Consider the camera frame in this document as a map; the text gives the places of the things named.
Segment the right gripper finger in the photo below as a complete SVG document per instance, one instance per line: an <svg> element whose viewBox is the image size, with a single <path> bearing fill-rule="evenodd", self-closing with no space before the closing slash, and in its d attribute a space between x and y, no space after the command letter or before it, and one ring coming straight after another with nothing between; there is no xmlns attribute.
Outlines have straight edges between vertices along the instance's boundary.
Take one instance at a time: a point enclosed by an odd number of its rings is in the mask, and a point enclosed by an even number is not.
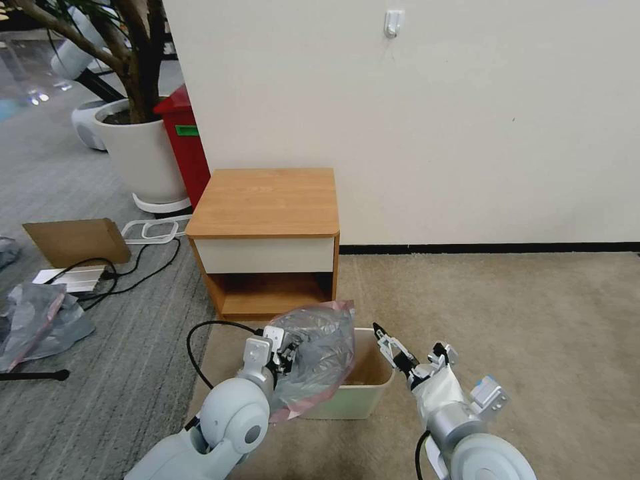
<svg viewBox="0 0 640 480"><path fill-rule="evenodd" d="M392 335L389 335L378 323L373 324L373 332L377 344L384 357L395 357L401 352L401 343Z"/></svg>
<svg viewBox="0 0 640 480"><path fill-rule="evenodd" d="M395 337L385 337L385 358L392 365L418 365L418 359Z"/></svg>

